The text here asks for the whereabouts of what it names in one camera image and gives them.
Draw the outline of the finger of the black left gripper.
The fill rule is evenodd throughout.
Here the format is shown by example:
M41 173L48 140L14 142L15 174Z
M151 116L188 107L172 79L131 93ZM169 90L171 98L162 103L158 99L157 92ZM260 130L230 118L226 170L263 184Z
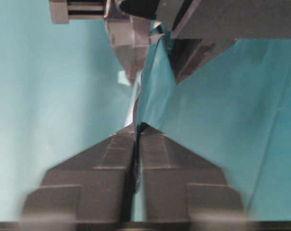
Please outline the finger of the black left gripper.
M175 41L177 84L238 39L291 39L291 0L161 0L156 19Z

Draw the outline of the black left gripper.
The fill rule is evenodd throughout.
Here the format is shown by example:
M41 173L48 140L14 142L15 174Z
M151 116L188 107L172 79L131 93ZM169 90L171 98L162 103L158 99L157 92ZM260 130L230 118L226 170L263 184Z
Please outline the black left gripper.
M67 24L69 20L102 20L105 0L50 0L51 20Z

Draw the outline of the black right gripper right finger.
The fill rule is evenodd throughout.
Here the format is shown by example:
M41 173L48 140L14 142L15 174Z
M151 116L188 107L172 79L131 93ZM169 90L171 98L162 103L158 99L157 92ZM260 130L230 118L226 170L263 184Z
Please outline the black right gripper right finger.
M146 218L185 222L193 213L242 213L240 194L218 165L192 152L154 127L138 127Z

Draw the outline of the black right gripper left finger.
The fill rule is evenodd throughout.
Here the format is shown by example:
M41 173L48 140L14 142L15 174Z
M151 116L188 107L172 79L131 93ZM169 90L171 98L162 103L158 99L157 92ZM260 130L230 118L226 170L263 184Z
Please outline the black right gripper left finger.
M48 169L40 187L28 194L22 216L129 221L136 181L134 154L134 128L129 125Z

